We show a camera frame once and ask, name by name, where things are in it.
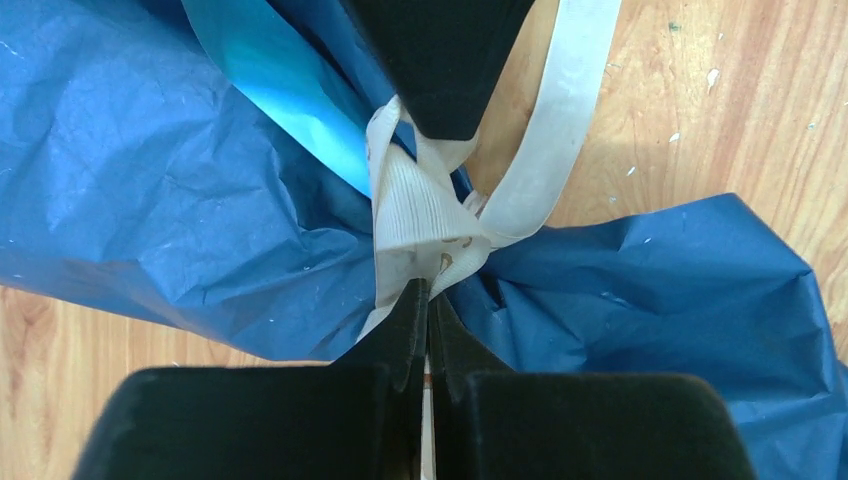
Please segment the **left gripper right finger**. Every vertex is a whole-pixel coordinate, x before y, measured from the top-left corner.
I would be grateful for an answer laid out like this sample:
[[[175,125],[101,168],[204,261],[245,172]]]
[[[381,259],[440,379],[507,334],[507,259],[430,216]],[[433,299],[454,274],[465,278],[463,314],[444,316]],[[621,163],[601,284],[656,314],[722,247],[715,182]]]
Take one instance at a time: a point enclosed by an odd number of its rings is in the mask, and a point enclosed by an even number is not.
[[[680,374],[518,372],[429,307],[439,479],[751,479],[730,415]]]

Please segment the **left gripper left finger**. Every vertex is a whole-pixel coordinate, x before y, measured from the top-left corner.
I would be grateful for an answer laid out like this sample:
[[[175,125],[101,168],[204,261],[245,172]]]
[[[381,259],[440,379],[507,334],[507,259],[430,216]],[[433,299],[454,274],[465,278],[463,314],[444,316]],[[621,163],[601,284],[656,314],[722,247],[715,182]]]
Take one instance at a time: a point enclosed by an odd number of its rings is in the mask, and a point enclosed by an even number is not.
[[[77,479],[417,479],[428,292],[326,366],[161,367],[115,390]]]

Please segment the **blue wrapping paper sheet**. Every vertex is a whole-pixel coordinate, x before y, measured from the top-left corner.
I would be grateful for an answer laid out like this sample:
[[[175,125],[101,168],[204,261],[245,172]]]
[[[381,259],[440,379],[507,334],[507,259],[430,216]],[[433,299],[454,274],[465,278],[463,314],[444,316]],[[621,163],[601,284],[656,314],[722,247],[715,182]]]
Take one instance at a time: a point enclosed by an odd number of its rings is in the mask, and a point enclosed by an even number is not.
[[[762,479],[847,475],[847,5],[625,1],[551,227],[455,286],[516,369],[682,371]],[[1,475],[66,479],[150,366],[332,359],[368,200],[177,1],[1,5]]]

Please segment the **cream printed ribbon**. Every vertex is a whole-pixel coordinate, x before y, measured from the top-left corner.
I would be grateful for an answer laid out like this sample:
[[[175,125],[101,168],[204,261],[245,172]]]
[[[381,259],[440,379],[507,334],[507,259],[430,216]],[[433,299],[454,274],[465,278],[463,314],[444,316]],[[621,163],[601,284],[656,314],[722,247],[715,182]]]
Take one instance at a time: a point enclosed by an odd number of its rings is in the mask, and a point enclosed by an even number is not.
[[[365,134],[376,278],[365,331],[408,281],[425,280],[436,296],[546,223],[588,133],[619,10],[616,1],[542,8],[552,35],[532,58],[538,89],[510,113],[496,84],[470,140],[424,136],[393,87]]]

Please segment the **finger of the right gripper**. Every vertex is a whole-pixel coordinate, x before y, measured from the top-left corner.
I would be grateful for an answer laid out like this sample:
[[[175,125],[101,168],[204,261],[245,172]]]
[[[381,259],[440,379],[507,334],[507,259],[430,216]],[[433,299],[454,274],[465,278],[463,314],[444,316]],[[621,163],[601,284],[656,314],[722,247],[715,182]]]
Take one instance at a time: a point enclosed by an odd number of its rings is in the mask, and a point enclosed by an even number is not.
[[[343,6],[418,130],[472,139],[531,0],[352,0]]]

